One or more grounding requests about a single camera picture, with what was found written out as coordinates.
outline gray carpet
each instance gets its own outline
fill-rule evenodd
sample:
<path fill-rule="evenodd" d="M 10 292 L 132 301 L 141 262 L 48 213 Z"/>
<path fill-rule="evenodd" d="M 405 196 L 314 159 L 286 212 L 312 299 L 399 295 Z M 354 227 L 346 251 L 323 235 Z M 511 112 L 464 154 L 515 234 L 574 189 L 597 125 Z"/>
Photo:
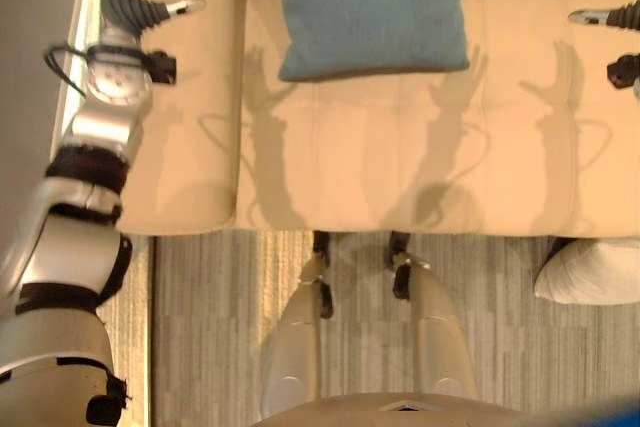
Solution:
<path fill-rule="evenodd" d="M 306 232 L 217 232 L 158 244 L 154 425 L 259 420 L 263 343 L 295 288 Z M 412 390 L 409 305 L 383 267 L 387 233 L 333 236 L 336 312 L 323 323 L 323 394 Z M 546 412 L 640 395 L 640 305 L 561 306 L 533 297 L 547 239 L 414 236 L 452 292 L 482 400 Z"/>

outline sofa armrest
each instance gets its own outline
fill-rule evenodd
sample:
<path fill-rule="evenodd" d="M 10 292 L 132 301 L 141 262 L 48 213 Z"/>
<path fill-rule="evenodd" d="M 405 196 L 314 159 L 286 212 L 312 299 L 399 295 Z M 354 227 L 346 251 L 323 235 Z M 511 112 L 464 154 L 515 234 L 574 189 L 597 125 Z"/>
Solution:
<path fill-rule="evenodd" d="M 122 230 L 194 234 L 233 218 L 245 1 L 206 0 L 204 11 L 144 35 L 145 50 L 177 58 L 178 77 L 175 86 L 154 86 Z"/>

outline wall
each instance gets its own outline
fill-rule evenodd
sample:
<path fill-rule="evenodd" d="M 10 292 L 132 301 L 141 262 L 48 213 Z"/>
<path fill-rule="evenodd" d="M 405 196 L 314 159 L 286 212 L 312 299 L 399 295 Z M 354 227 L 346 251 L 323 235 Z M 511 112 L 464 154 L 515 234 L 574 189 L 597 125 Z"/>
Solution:
<path fill-rule="evenodd" d="M 42 52 L 67 39 L 74 0 L 0 0 L 0 251 L 42 178 L 59 82 Z"/>

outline beige sofa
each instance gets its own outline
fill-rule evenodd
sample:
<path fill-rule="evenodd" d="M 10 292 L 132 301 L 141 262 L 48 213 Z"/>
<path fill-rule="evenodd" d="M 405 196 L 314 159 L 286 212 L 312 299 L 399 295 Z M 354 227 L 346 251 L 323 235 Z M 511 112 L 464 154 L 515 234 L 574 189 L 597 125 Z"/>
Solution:
<path fill-rule="evenodd" d="M 605 68 L 640 36 L 567 21 L 631 1 L 462 0 L 467 71 L 292 84 L 281 0 L 207 0 L 144 38 L 178 85 L 120 226 L 638 236 L 640 107 Z"/>

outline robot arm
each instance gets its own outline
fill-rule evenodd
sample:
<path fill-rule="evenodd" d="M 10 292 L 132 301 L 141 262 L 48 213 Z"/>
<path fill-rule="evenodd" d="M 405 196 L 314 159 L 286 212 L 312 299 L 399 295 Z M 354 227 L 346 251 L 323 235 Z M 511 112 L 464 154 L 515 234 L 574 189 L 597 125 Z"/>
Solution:
<path fill-rule="evenodd" d="M 203 0 L 102 0 L 100 41 L 87 52 L 83 106 L 0 263 L 0 424 L 116 426 L 126 384 L 95 310 L 121 287 L 129 238 L 115 228 L 153 82 L 175 62 L 140 51 L 146 28 Z"/>

